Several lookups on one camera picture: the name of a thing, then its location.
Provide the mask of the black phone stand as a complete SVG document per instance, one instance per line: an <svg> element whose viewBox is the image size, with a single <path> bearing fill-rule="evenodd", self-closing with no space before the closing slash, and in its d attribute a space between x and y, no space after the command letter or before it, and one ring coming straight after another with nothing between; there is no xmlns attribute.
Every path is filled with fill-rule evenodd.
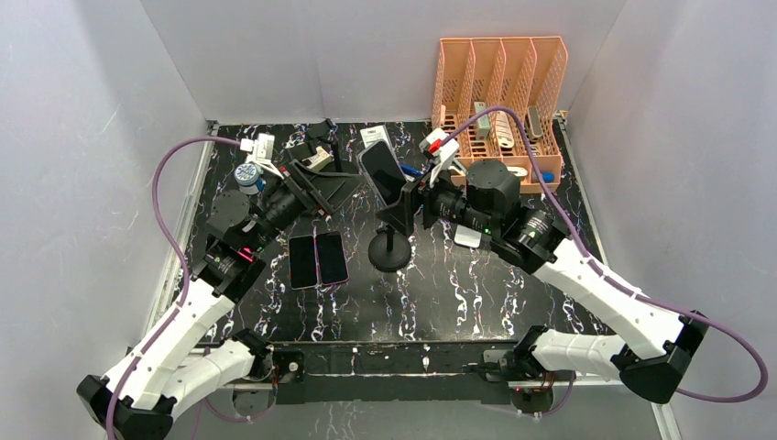
<svg viewBox="0 0 777 440"><path fill-rule="evenodd" d="M340 143L334 134L335 130L336 124L329 118L308 127L305 134L306 145L311 150L317 149L318 147L326 148L332 159L328 164L322 166L316 165L314 168L317 171L321 170L357 175L359 173L358 167L352 162L344 160L341 155Z"/></svg>
<svg viewBox="0 0 777 440"><path fill-rule="evenodd" d="M312 147L307 142L298 145L289 144L285 151L291 160L297 160L306 167L311 167L318 157L317 148Z"/></svg>
<svg viewBox="0 0 777 440"><path fill-rule="evenodd" d="M391 225L382 225L370 240L367 255L371 265L384 273L404 269L411 260L409 240Z"/></svg>

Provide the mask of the clear-case phone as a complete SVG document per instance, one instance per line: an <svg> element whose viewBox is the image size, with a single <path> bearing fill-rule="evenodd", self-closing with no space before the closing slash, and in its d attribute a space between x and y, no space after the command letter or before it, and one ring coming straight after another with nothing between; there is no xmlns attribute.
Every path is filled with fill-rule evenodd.
<svg viewBox="0 0 777 440"><path fill-rule="evenodd" d="M357 157L357 164L384 205L399 200L407 179L386 141L379 140L367 147Z"/></svg>

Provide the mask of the purple-edged phone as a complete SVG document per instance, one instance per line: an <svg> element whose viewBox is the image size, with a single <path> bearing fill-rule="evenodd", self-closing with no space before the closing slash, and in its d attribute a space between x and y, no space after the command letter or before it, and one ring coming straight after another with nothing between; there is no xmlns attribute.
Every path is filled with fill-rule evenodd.
<svg viewBox="0 0 777 440"><path fill-rule="evenodd" d="M315 237L320 283L335 285L348 280L344 243L339 232L327 232Z"/></svg>

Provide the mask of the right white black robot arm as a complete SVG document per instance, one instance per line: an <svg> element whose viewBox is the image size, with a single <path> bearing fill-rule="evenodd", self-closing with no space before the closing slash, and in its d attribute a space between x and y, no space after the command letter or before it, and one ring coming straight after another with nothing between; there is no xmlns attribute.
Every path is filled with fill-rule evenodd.
<svg viewBox="0 0 777 440"><path fill-rule="evenodd" d="M604 321L611 335L576 335L535 325L499 360L478 366L504 380L540 379L569 370L619 380L654 403L666 403L680 383L708 329L704 316L690 316L649 300L577 243L560 219L520 202L520 179L501 162L480 160L455 186L441 167L408 180L396 164L369 167L367 177L387 206L383 228L372 240L372 265L391 272L409 262L414 217L424 227L438 220L488 236L502 260L566 293Z"/></svg>

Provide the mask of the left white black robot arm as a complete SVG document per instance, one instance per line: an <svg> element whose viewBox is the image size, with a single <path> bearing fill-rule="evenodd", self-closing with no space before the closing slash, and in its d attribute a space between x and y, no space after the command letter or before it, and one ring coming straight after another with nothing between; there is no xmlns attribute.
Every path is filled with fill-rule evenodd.
<svg viewBox="0 0 777 440"><path fill-rule="evenodd" d="M78 385L84 407L108 438L163 439L181 413L221 386L272 373L269 343L250 329L188 367L182 362L253 288L267 266L261 252L300 216L334 213L362 182L349 161L340 170L333 164L312 170L294 159L279 171L258 201L238 190L214 199L209 247L183 266L178 299L119 363Z"/></svg>

